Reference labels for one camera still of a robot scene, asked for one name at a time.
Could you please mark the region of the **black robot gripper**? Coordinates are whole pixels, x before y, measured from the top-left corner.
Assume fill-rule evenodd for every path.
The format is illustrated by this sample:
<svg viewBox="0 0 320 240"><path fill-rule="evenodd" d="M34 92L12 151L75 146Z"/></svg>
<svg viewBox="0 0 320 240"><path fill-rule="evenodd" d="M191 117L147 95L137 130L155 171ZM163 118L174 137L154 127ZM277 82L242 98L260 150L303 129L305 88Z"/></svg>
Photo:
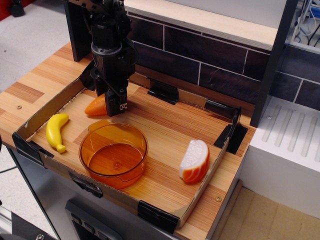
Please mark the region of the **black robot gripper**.
<svg viewBox="0 0 320 240"><path fill-rule="evenodd" d="M94 68L91 76L98 96L105 93L109 117L125 112L128 107L128 78L136 71L138 53L132 42L120 43L114 49L91 45Z"/></svg>

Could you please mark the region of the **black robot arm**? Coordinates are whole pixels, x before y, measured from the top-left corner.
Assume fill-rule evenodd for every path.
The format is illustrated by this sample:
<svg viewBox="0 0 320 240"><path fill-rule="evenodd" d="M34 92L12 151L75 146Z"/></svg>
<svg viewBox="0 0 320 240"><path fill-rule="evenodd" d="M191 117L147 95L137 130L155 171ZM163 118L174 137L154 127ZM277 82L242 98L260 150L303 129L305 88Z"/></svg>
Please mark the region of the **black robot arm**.
<svg viewBox="0 0 320 240"><path fill-rule="evenodd" d="M92 52L80 75L82 84L102 98L109 117L127 108L129 77L136 71L138 51L128 38L132 21L122 0L66 0L67 25L76 62Z"/></svg>

